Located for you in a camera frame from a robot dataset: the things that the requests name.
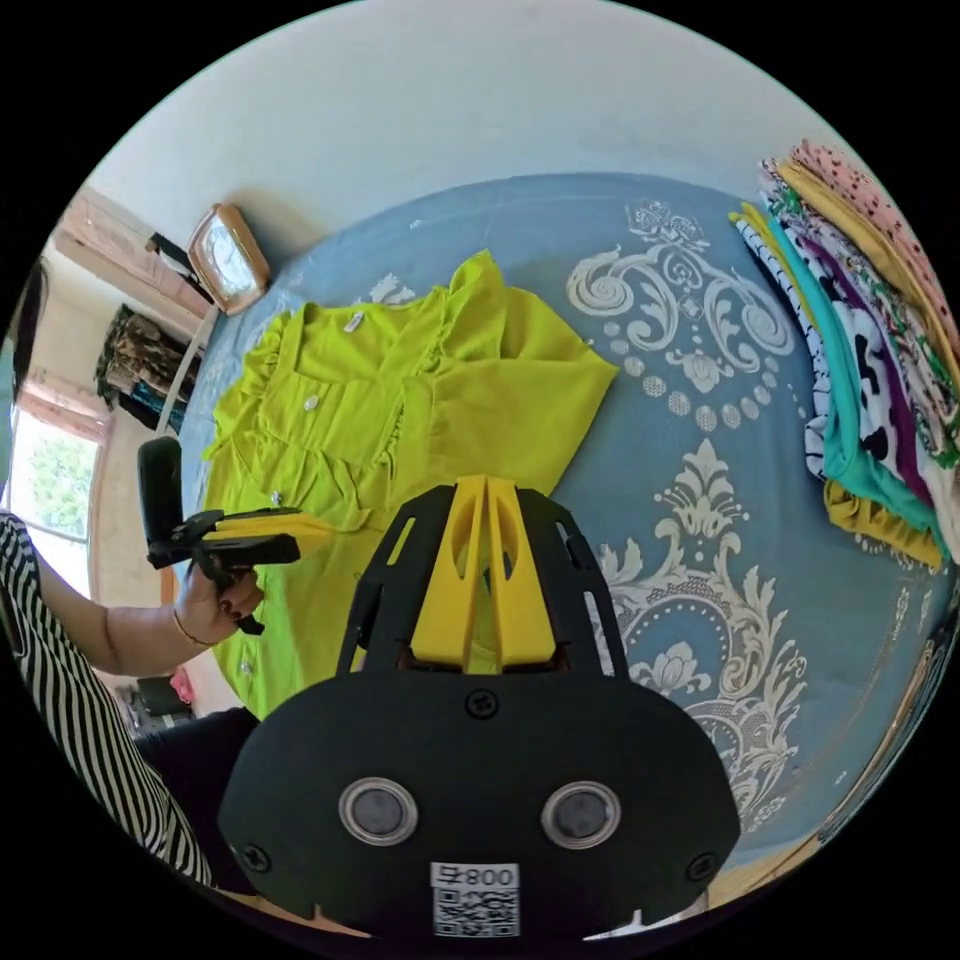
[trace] blue bedspread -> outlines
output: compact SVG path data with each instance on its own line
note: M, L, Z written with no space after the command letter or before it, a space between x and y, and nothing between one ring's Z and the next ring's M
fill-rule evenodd
M809 356L727 219L738 207L578 174L380 214L220 319L181 433L199 509L214 406L270 318L304 300L405 302L490 249L621 368L555 498L601 559L634 679L697 717L726 763L744 830L729 866L805 838L843 799L954 581L827 522L803 457Z

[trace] qr code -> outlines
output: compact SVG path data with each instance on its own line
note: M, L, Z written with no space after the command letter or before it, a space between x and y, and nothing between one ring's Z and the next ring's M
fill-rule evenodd
M520 891L434 889L433 921L438 937L517 937Z

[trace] printed number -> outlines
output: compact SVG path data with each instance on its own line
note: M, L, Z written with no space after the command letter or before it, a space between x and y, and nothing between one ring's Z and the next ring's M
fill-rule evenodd
M512 870L468 870L464 875L464 882L471 887L482 886L492 887L499 884L501 887L509 887L513 884Z

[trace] white wall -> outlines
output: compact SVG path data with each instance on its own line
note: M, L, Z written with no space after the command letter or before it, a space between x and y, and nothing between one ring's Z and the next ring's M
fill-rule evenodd
M88 299L54 267L44 315L37 328L33 366L87 390L95 389L97 358L117 306L109 298Z
M95 390L104 337L117 308L129 301L64 258L50 257L50 261L50 292L37 329L33 364ZM91 581L96 599L108 606L155 606L160 599L159 575L145 558L136 474L137 449L150 436L133 417L119 411L110 441L100 453Z
M90 183L181 245L239 199L276 263L405 200L518 174L650 172L753 198L757 161L804 136L845 146L739 56L625 6L363 0L193 78Z

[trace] black pants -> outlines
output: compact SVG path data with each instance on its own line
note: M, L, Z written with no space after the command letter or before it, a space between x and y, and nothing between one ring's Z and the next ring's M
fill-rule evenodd
M251 886L217 826L233 765L257 718L237 708L212 713L137 739L143 759L163 778L206 854L213 882L222 890L253 895Z

